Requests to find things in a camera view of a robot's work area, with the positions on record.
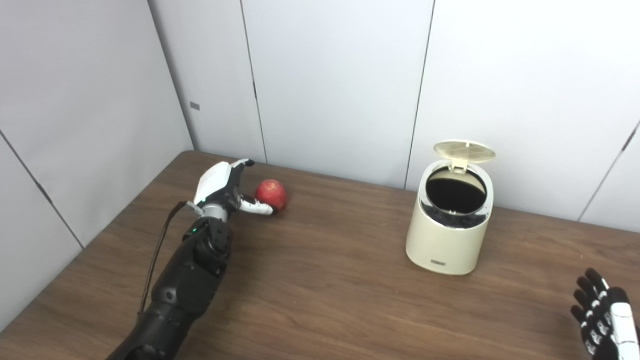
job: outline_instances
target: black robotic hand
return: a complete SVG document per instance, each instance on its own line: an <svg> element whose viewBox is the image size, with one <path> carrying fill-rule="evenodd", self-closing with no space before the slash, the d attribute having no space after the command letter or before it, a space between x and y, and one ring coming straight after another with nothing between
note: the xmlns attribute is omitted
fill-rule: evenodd
<svg viewBox="0 0 640 360"><path fill-rule="evenodd" d="M640 360L638 329L625 290L610 288L592 268L577 284L573 296L582 307L572 306L571 314L593 360Z"/></svg>

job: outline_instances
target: robotic arm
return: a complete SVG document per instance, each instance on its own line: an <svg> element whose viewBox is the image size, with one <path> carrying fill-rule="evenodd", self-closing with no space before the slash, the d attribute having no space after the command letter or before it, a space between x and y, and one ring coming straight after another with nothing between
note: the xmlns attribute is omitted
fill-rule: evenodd
<svg viewBox="0 0 640 360"><path fill-rule="evenodd" d="M580 334L593 360L640 360L638 332L627 293L610 288L592 268L577 280L573 297L580 304L571 314L580 323Z"/></svg>
<svg viewBox="0 0 640 360"><path fill-rule="evenodd" d="M239 210L264 215L276 208L238 193L243 159L220 162L200 178L193 202L199 215L151 291L151 303L107 360L172 360L191 325L209 307L227 269L232 232L229 216Z"/></svg>

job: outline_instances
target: white wall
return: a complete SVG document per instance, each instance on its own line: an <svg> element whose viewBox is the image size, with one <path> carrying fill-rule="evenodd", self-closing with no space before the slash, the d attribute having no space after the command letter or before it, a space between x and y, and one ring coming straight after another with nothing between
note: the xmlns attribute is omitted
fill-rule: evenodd
<svg viewBox="0 0 640 360"><path fill-rule="evenodd" d="M149 5L196 149L265 162L240 1L149 0Z"/></svg>
<svg viewBox="0 0 640 360"><path fill-rule="evenodd" d="M636 132L580 221L640 233L639 163L640 134Z"/></svg>
<svg viewBox="0 0 640 360"><path fill-rule="evenodd" d="M402 187L432 2L243 3L269 163Z"/></svg>
<svg viewBox="0 0 640 360"><path fill-rule="evenodd" d="M577 220L640 118L634 1L437 2L424 73L431 1L151 3L209 152L261 161L262 126L269 163L415 190L468 138L499 206Z"/></svg>
<svg viewBox="0 0 640 360"><path fill-rule="evenodd" d="M192 148L145 1L1 1L0 48L0 129L83 244Z"/></svg>
<svg viewBox="0 0 640 360"><path fill-rule="evenodd" d="M434 143L475 140L498 206L577 220L640 118L639 6L437 2L407 189Z"/></svg>
<svg viewBox="0 0 640 360"><path fill-rule="evenodd" d="M82 248L1 137L0 164L1 331Z"/></svg>

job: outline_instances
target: wooden table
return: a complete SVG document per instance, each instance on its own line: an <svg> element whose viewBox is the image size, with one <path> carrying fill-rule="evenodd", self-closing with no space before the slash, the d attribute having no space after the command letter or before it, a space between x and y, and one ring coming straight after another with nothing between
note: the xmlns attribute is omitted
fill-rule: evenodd
<svg viewBox="0 0 640 360"><path fill-rule="evenodd" d="M169 210L221 160L178 156L0 334L0 359L104 359L133 326ZM180 360L589 359L569 314L589 266L640 309L640 234L497 208L476 270L440 275L404 253L415 193L261 164L241 189L268 177L288 208L232 216L226 278ZM174 218L158 269L194 219Z"/></svg>

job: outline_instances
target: robot forearm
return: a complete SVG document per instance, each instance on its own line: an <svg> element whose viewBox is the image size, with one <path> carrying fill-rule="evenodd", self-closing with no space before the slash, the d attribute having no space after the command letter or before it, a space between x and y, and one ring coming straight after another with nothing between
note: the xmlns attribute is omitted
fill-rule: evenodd
<svg viewBox="0 0 640 360"><path fill-rule="evenodd" d="M199 218L156 281L151 304L107 360L172 360L220 285L231 236L221 219Z"/></svg>

